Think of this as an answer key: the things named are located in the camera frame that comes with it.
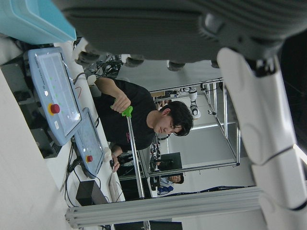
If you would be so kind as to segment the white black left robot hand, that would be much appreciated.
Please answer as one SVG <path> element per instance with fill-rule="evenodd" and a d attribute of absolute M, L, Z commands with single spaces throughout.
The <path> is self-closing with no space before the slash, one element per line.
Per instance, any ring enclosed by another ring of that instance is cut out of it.
<path fill-rule="evenodd" d="M 300 148 L 277 58 L 307 28 L 304 0 L 57 0 L 97 52 L 189 63 L 215 59 L 253 163 L 268 229 L 307 227 Z"/>

